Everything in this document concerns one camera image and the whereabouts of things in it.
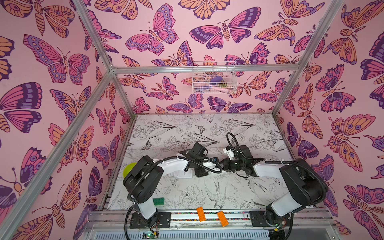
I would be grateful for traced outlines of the white remote control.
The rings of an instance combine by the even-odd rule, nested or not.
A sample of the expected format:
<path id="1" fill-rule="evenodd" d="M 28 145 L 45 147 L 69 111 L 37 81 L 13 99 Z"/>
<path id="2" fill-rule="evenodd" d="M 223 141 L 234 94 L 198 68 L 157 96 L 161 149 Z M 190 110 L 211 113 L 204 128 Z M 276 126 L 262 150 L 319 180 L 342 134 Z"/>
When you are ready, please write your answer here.
<path id="1" fill-rule="evenodd" d="M 178 179 L 192 179 L 193 178 L 193 171 L 192 170 L 176 171 L 176 172 L 174 172 L 173 177 L 178 178 Z"/>

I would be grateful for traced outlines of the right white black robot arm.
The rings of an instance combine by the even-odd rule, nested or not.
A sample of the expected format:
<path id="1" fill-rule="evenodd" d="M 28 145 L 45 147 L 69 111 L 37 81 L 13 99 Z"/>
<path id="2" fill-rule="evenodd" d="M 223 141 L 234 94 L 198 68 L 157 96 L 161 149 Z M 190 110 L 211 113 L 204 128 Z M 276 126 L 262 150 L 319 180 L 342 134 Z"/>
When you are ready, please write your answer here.
<path id="1" fill-rule="evenodd" d="M 266 206 L 264 218 L 270 226 L 279 225 L 289 213 L 316 205 L 327 196 L 327 184 L 303 159 L 279 162 L 254 158 L 245 145 L 227 146 L 223 151 L 228 156 L 222 161 L 224 171 L 243 171 L 246 177 L 269 177 L 285 182 L 288 193 Z"/>

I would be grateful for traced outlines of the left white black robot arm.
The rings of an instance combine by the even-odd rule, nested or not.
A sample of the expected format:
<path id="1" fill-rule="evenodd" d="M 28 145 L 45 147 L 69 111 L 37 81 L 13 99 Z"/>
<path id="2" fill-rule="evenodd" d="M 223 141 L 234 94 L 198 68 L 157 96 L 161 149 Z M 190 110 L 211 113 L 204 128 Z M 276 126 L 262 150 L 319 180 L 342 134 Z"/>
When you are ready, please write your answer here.
<path id="1" fill-rule="evenodd" d="M 134 209 L 146 225 L 157 220 L 158 209 L 153 202 L 153 195 L 161 178 L 177 171 L 188 171 L 190 168 L 208 170 L 203 165 L 208 150 L 195 143 L 192 149 L 161 160 L 143 156 L 136 163 L 127 165 L 123 170 L 123 186 L 126 188 L 127 199 L 133 203 Z"/>

